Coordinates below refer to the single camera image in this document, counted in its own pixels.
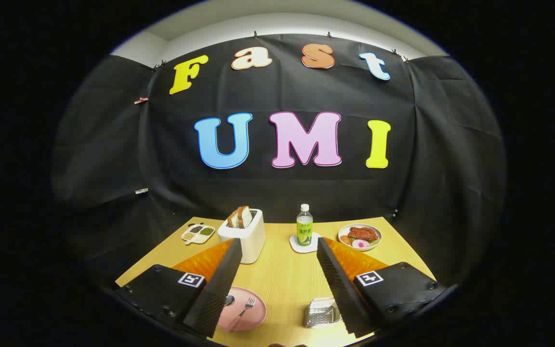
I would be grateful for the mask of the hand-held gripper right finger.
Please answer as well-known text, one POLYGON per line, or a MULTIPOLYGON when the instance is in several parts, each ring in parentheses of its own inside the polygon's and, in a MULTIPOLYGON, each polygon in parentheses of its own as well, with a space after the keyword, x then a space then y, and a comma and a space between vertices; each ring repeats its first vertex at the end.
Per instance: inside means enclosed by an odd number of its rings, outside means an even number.
POLYGON ((407 262, 387 265, 325 237, 318 239, 317 259, 346 330, 356 337, 401 330, 447 295, 446 286, 407 262))

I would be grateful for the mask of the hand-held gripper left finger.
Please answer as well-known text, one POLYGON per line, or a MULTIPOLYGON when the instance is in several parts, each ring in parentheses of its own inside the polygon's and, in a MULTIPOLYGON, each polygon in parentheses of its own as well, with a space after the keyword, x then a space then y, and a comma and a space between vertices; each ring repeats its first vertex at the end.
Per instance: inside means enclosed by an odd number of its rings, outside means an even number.
POLYGON ((240 239, 230 239, 175 266, 150 266, 117 289, 115 298, 161 329, 209 338, 241 259, 240 239))

